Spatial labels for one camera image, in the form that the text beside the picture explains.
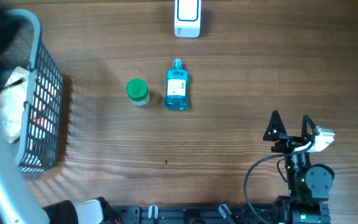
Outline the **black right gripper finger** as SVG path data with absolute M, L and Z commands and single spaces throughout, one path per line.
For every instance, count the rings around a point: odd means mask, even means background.
M 287 131 L 277 110 L 272 112 L 268 127 L 263 136 L 264 141 L 281 141 L 287 139 Z
M 301 137 L 303 139 L 313 139 L 313 133 L 309 132 L 308 128 L 313 131 L 315 127 L 316 125 L 314 124 L 310 116 L 308 114 L 305 114 L 302 120 Z

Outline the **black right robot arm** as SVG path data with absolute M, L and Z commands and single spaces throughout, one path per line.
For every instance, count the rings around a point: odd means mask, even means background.
M 273 141 L 271 151 L 283 154 L 288 195 L 273 203 L 272 223 L 331 223 L 328 205 L 335 173 L 324 164 L 312 164 L 310 154 L 325 150 L 333 141 L 332 129 L 314 124 L 306 114 L 301 135 L 290 136 L 278 111 L 273 111 L 264 141 Z

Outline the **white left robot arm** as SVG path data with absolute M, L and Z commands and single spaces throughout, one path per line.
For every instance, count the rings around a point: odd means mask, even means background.
M 16 149 L 4 138 L 0 108 L 0 223 L 119 223 L 102 197 L 41 207 L 28 189 L 24 174 L 43 173 L 57 161 L 63 75 L 42 42 L 38 17 L 0 4 L 0 96 L 20 85 Z

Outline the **blue mouthwash bottle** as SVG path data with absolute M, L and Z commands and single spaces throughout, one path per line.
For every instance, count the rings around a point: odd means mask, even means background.
M 168 110 L 188 109 L 188 82 L 189 73 L 184 69 L 183 61 L 176 58 L 172 63 L 172 69 L 166 72 L 166 96 L 164 105 Z

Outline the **beige plastic food pouch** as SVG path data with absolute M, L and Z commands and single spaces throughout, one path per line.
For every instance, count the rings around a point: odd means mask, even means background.
M 0 93 L 0 113 L 5 140 L 12 144 L 21 135 L 22 113 L 27 97 L 30 72 L 16 67 Z

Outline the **green lid jar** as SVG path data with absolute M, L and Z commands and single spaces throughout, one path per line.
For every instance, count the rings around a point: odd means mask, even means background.
M 150 93 L 146 82 L 140 78 L 127 83 L 126 93 L 135 106 L 145 106 L 150 101 Z

